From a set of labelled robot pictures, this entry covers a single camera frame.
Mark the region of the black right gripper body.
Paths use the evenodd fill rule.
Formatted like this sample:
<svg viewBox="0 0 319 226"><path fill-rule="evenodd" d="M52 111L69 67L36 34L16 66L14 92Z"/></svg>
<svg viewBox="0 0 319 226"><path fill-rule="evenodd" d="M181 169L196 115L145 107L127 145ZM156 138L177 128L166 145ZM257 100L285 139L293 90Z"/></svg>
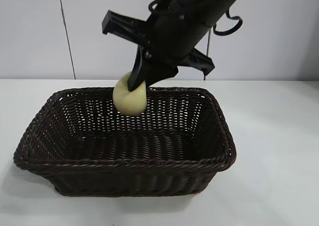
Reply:
<svg viewBox="0 0 319 226"><path fill-rule="evenodd" d="M208 75L215 66L195 46L215 23L215 4L153 3L156 8L146 21L108 11L102 21L103 34L143 46L149 65L187 66Z"/></svg>

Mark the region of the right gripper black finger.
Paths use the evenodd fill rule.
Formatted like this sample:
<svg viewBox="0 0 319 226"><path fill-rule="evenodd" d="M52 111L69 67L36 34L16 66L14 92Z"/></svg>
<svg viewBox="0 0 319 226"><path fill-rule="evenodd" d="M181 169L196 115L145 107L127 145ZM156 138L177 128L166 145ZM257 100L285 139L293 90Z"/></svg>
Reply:
<svg viewBox="0 0 319 226"><path fill-rule="evenodd" d="M135 63L128 79L128 89L137 89L146 79L149 61L146 58L146 51L143 46L138 46Z"/></svg>
<svg viewBox="0 0 319 226"><path fill-rule="evenodd" d="M162 80L166 80L169 78L173 78L178 74L178 68L161 65L161 64L153 64L146 67L145 70L145 82L146 86L151 86L157 82Z"/></svg>

